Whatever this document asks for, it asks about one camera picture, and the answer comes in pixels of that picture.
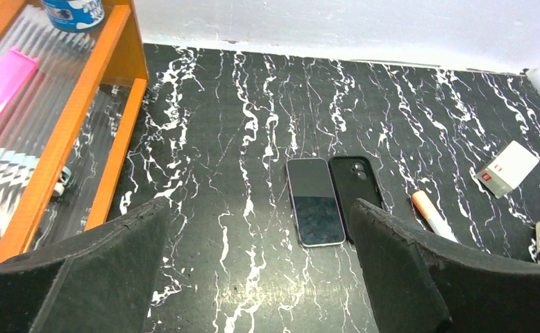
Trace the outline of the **phone with silver edge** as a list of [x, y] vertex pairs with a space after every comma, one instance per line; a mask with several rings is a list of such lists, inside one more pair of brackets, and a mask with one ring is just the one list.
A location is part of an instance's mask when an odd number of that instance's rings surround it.
[[285, 170], [299, 243], [306, 248], [344, 243], [328, 163], [322, 158], [294, 158], [286, 162]]

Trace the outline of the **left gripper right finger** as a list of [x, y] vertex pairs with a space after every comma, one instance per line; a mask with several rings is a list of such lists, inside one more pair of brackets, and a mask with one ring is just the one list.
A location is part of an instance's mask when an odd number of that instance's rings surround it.
[[380, 332], [540, 332], [540, 265], [447, 240], [357, 199], [348, 230]]

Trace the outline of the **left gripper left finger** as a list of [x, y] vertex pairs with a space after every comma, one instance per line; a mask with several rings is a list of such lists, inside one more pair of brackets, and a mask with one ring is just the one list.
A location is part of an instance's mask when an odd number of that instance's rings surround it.
[[0, 263], [0, 332], [141, 332], [170, 213], [154, 198]]

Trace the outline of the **black phone case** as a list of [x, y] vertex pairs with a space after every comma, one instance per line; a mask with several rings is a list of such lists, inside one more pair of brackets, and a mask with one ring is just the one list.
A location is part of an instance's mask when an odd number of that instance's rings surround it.
[[384, 209], [380, 186], [369, 159], [364, 156], [334, 156], [328, 160], [328, 166], [346, 239], [353, 244], [348, 228], [351, 208], [361, 198]]

